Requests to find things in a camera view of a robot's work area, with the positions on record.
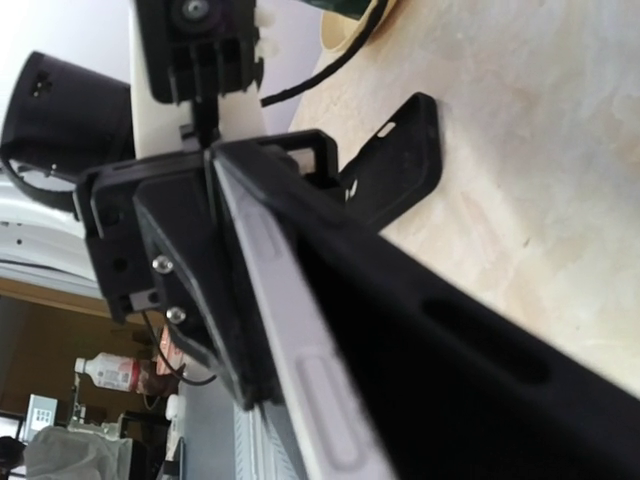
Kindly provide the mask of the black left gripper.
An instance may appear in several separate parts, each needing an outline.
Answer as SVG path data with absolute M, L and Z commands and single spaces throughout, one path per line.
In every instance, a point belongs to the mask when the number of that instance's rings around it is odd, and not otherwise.
M 231 168 L 335 195 L 337 147 L 318 130 L 172 152 L 87 173 L 75 193 L 112 316 L 158 310 L 173 341 L 249 411 L 279 402 L 263 324 L 320 325 L 294 229 Z

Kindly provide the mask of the white phone black screen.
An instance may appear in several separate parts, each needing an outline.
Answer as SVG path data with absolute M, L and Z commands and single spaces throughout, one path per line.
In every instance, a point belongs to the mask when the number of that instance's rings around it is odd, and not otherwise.
M 396 478 L 290 234 L 228 158 L 219 156 L 215 170 L 308 477 Z

